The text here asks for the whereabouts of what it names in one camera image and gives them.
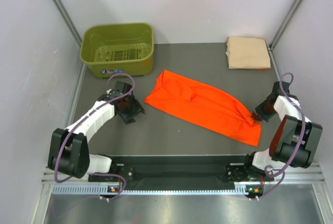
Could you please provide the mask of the orange t shirt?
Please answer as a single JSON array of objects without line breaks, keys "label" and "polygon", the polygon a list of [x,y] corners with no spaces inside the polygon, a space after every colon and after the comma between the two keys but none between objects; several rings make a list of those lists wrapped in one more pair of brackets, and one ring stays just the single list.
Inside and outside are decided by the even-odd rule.
[{"label": "orange t shirt", "polygon": [[238,142],[258,146],[261,125],[236,98],[213,86],[164,70],[145,103]]}]

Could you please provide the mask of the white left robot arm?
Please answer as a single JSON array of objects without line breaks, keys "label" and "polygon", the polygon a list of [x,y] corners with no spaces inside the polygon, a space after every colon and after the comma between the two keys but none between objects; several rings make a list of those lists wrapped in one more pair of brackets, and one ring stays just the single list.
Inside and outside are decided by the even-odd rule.
[{"label": "white left robot arm", "polygon": [[114,180],[118,168],[105,155],[89,153],[88,143],[98,130],[115,116],[125,124],[135,122],[135,117],[145,113],[133,95],[133,86],[116,82],[114,89],[101,95],[78,121],[65,129],[57,128],[52,133],[47,167],[69,177],[82,178],[100,173],[106,180]]}]

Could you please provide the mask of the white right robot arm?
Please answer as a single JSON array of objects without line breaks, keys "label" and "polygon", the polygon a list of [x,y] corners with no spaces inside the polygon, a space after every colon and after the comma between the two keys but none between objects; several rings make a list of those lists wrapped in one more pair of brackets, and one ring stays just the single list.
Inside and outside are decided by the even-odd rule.
[{"label": "white right robot arm", "polygon": [[268,165],[282,168],[290,158],[288,165],[293,168],[308,168],[313,162],[323,128],[302,118],[298,98],[289,93],[289,86],[288,82],[275,82],[272,92],[252,114],[255,120],[265,122],[278,115],[281,123],[268,149],[246,156],[242,172],[249,180],[264,177]]}]

